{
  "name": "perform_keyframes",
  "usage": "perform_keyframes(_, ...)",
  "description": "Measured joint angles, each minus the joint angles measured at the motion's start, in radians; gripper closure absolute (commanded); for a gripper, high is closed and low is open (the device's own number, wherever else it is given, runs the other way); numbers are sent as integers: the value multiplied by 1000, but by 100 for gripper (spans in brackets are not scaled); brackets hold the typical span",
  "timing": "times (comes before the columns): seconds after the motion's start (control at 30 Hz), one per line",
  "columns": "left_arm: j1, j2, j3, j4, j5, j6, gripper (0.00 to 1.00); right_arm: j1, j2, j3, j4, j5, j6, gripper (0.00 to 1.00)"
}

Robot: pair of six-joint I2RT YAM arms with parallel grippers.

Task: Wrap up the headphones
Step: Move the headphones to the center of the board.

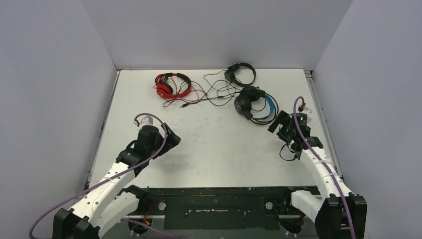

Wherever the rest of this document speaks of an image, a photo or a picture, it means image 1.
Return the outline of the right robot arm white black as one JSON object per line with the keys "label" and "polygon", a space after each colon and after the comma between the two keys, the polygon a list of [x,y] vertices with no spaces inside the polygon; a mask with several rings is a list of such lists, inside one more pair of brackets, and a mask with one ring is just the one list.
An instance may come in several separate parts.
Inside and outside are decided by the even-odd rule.
{"label": "right robot arm white black", "polygon": [[315,225],[320,239],[362,239],[365,236],[367,202],[354,194],[336,172],[322,142],[311,136],[304,113],[281,111],[270,124],[269,132],[291,145],[295,157],[311,174],[321,198],[305,190],[294,191],[282,198],[288,213],[300,210]]}

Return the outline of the large black blue headphones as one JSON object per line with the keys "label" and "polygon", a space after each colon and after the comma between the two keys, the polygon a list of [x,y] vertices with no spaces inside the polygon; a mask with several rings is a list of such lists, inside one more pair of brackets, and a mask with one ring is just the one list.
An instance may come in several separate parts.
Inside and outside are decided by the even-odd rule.
{"label": "large black blue headphones", "polygon": [[220,88],[215,91],[214,97],[205,93],[198,100],[182,104],[181,108],[204,101],[220,108],[232,102],[236,112],[255,125],[269,125],[279,113],[276,99],[259,87],[254,86],[247,86],[242,89],[237,87]]}

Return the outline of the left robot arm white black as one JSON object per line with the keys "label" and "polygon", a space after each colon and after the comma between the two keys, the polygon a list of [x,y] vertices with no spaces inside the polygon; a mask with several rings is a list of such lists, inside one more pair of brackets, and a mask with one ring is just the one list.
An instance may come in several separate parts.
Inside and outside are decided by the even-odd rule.
{"label": "left robot arm white black", "polygon": [[100,183],[69,209],[60,209],[53,219],[54,239],[100,239],[126,215],[148,210],[147,191],[131,185],[153,160],[176,147],[181,138],[166,123],[164,135],[146,124],[137,139],[121,151]]}

